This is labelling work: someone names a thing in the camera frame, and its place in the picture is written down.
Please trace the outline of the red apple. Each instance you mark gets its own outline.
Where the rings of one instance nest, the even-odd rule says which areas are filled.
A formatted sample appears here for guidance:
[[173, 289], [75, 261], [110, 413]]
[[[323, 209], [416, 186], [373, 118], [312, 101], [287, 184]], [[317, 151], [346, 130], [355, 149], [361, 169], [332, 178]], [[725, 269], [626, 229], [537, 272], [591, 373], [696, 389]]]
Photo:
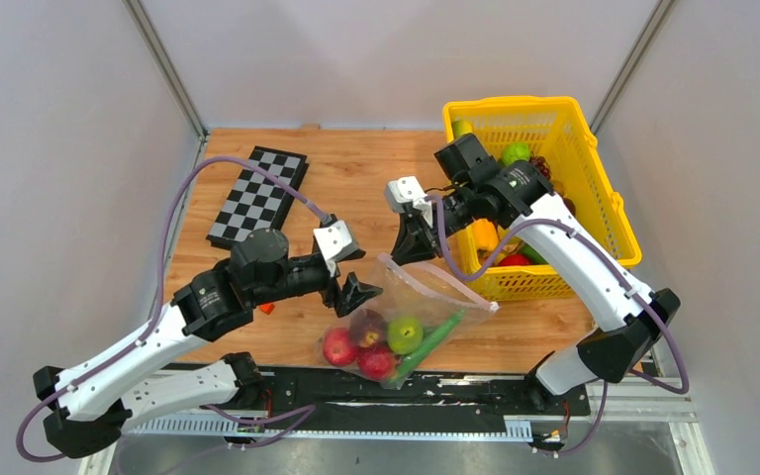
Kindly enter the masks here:
[[359, 347], [351, 341], [347, 328], [333, 328], [323, 337], [322, 354], [330, 365], [344, 367], [355, 362]]

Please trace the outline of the clear zip top bag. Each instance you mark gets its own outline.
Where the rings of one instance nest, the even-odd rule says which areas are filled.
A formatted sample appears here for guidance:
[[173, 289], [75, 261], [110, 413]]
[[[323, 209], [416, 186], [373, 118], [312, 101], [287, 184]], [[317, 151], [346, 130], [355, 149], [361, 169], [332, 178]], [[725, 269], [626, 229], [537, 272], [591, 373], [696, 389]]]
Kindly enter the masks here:
[[431, 263], [400, 265], [387, 253], [370, 283], [381, 293], [328, 326], [315, 351], [322, 364], [384, 389], [402, 388], [433, 353], [500, 309]]

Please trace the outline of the green pear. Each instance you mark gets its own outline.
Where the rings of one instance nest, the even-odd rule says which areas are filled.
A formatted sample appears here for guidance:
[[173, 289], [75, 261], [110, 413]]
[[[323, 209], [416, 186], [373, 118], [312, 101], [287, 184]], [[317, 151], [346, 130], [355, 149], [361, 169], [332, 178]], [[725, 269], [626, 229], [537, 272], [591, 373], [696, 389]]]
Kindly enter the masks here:
[[400, 317], [387, 327], [387, 344], [396, 354], [405, 355], [415, 351], [424, 338], [424, 327], [416, 317]]

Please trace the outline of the red tomato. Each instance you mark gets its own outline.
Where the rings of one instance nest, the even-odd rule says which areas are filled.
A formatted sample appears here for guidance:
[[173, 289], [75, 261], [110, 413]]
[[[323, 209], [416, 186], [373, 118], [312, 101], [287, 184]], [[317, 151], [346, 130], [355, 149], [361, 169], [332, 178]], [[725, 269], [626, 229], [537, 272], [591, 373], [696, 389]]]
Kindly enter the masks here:
[[395, 372], [398, 355], [385, 344], [363, 348], [357, 359], [359, 374], [372, 381], [385, 381]]

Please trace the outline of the long green cucumber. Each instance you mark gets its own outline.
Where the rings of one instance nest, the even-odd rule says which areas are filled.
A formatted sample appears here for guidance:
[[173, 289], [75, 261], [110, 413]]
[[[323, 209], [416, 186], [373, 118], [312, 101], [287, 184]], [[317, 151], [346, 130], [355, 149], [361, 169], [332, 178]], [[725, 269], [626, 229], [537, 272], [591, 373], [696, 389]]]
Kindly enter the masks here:
[[428, 356], [431, 355], [460, 324], [465, 315], [464, 311], [451, 314], [443, 323], [434, 328], [411, 353], [406, 355], [395, 369], [388, 382], [396, 384], [411, 374]]

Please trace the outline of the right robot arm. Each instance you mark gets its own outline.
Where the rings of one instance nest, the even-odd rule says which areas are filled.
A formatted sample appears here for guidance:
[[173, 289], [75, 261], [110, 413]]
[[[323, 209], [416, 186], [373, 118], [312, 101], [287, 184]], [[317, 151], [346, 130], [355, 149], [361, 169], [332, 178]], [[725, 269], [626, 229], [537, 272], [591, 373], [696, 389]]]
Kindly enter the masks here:
[[681, 306], [678, 296], [652, 289], [618, 264], [534, 165], [502, 165], [472, 134], [435, 158], [450, 181], [447, 195], [428, 194], [414, 176], [386, 186], [387, 203], [400, 217], [393, 260], [448, 259], [448, 237], [485, 219], [538, 252], [594, 319], [591, 333], [533, 367], [525, 386], [532, 409], [550, 413], [565, 393], [595, 380], [618, 383], [659, 339], [675, 344], [668, 325]]

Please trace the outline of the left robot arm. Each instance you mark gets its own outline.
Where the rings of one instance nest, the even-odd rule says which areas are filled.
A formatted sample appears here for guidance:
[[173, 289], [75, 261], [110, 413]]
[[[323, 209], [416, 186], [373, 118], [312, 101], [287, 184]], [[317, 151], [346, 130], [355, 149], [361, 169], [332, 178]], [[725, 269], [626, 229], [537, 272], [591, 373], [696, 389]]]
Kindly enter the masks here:
[[312, 253], [290, 256], [285, 235], [251, 232], [229, 258], [176, 291], [158, 315], [104, 352], [62, 369], [46, 366], [34, 376], [38, 397], [49, 408], [47, 442], [63, 456], [82, 458], [116, 442], [146, 421], [181, 410], [227, 402], [255, 407], [263, 378], [251, 355], [230, 353], [195, 371], [154, 378], [176, 357], [252, 323], [262, 304], [318, 293], [345, 317], [381, 294], [354, 273], [338, 280], [338, 265], [365, 252], [348, 225], [335, 221], [314, 231]]

